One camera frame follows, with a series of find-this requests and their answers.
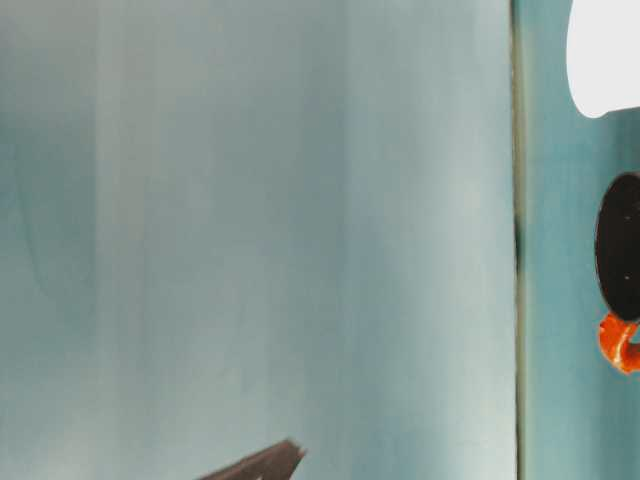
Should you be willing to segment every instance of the black tip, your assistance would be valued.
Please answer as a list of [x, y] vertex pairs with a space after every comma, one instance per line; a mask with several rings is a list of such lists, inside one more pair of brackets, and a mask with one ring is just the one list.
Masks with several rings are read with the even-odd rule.
[[600, 291], [622, 320], [640, 320], [640, 173], [617, 177], [604, 195], [596, 227]]

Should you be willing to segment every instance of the white object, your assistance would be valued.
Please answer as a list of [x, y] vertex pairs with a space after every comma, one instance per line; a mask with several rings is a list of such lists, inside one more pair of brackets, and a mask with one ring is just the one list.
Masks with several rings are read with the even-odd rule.
[[589, 118], [640, 107], [640, 0], [574, 0], [567, 76]]

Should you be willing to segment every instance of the light blue surface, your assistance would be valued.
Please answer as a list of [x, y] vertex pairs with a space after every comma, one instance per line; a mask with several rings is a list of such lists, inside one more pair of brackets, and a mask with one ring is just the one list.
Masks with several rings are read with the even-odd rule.
[[525, 363], [523, 473], [623, 479], [640, 473], [640, 383], [597, 346], [605, 314], [593, 258], [598, 205], [619, 173], [640, 169], [637, 111], [590, 120], [569, 94], [571, 2], [516, 2]]
[[0, 26], [1, 478], [514, 478], [504, 2]]

